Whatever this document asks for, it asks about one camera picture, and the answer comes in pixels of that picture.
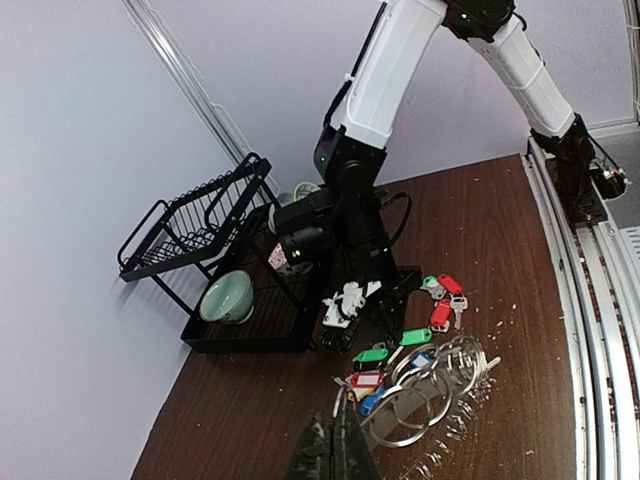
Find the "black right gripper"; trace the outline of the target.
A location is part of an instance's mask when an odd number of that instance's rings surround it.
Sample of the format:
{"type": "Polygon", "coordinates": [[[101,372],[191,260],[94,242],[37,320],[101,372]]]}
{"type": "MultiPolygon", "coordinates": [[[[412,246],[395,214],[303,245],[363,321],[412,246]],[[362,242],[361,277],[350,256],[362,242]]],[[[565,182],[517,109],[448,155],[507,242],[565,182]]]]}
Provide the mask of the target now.
{"type": "Polygon", "coordinates": [[[419,266],[401,267],[398,277],[386,282],[366,299],[361,313],[384,340],[400,340],[409,297],[422,285],[422,270],[419,266]]]}

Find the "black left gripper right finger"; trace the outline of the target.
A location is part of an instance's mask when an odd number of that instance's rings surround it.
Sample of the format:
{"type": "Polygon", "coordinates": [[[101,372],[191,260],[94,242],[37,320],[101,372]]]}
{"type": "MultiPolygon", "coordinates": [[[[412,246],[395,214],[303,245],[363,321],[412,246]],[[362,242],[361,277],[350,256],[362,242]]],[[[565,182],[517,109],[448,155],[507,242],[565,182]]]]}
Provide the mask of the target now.
{"type": "Polygon", "coordinates": [[[364,433],[350,409],[340,411],[333,424],[333,478],[378,478],[378,469],[364,433]]]}

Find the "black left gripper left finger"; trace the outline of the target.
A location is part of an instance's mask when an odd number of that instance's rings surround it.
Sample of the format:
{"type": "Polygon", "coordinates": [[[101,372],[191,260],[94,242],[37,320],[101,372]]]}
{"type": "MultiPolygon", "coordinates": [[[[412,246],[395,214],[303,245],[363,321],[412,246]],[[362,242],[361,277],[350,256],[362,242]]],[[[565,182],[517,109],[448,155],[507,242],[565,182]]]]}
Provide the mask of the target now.
{"type": "Polygon", "coordinates": [[[331,479],[332,422],[321,412],[309,414],[290,458],[285,479],[331,479]]]}

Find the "green key tag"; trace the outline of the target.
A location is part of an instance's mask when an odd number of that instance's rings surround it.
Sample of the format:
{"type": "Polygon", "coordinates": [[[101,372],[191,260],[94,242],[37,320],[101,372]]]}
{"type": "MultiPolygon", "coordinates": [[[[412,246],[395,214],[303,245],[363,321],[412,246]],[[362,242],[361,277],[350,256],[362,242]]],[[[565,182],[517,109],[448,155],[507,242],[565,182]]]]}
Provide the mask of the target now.
{"type": "Polygon", "coordinates": [[[405,331],[402,334],[399,344],[391,351],[391,355],[388,357],[386,364],[391,365],[403,349],[425,345],[429,343],[431,339],[432,331],[430,328],[405,331]]]}

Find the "metal disc with key rings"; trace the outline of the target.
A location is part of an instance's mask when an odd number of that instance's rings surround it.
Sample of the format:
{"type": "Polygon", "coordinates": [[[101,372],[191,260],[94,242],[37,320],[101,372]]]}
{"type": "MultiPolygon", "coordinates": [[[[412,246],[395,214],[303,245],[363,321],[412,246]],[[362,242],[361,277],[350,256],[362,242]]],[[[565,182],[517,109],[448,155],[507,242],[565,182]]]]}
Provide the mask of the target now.
{"type": "Polygon", "coordinates": [[[454,445],[469,436],[468,426],[488,400],[492,373],[500,364],[488,357],[479,339],[460,335],[442,344],[427,343],[403,349],[386,368],[386,391],[367,418],[352,402],[339,410],[354,412],[378,469],[385,478],[383,454],[405,453],[393,479],[433,479],[454,445]],[[407,372],[405,358],[425,352],[433,363],[407,372]]]}

